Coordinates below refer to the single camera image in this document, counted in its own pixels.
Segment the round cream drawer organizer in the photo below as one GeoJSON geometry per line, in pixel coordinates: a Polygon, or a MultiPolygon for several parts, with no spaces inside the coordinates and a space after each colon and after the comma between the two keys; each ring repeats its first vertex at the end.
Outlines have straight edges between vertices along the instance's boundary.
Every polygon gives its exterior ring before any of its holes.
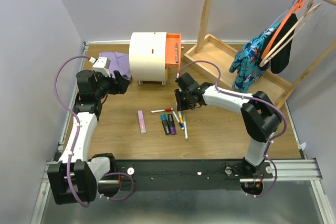
{"type": "Polygon", "coordinates": [[[167,32],[133,32],[129,43],[132,78],[143,82],[160,82],[165,86],[168,68],[181,67],[181,34],[167,32]],[[175,44],[179,45],[179,62],[175,63],[175,44]]]}

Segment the blue patterned pen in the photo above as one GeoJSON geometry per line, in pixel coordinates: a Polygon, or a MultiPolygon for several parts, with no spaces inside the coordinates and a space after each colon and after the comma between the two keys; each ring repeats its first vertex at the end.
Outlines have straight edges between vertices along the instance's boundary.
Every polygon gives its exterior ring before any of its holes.
{"type": "Polygon", "coordinates": [[[179,62],[179,49],[178,49],[178,43],[175,44],[174,47],[174,53],[175,53],[175,63],[179,62]]]}

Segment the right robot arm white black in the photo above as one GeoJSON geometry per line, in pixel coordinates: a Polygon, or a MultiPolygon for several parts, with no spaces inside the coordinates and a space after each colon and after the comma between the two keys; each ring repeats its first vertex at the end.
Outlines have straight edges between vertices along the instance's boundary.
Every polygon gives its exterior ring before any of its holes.
{"type": "Polygon", "coordinates": [[[240,114],[250,136],[250,143],[239,166],[246,177],[255,177],[265,161],[268,141],[282,122],[280,112],[276,110],[268,96],[261,91],[247,96],[225,90],[204,82],[198,84],[189,73],[175,79],[178,89],[174,91],[179,111],[194,110],[201,106],[217,106],[240,114]]]}

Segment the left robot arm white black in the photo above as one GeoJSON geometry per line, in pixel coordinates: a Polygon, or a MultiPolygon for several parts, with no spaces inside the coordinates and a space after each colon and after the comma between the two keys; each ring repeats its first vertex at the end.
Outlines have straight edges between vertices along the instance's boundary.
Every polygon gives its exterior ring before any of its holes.
{"type": "Polygon", "coordinates": [[[88,207],[95,200],[98,181],[112,179],[116,160],[111,153],[88,159],[88,149],[107,95],[124,94],[130,80],[115,70],[82,70],[77,73],[78,93],[70,109],[73,125],[66,149],[55,164],[48,167],[54,201],[58,205],[79,203],[88,207]]]}

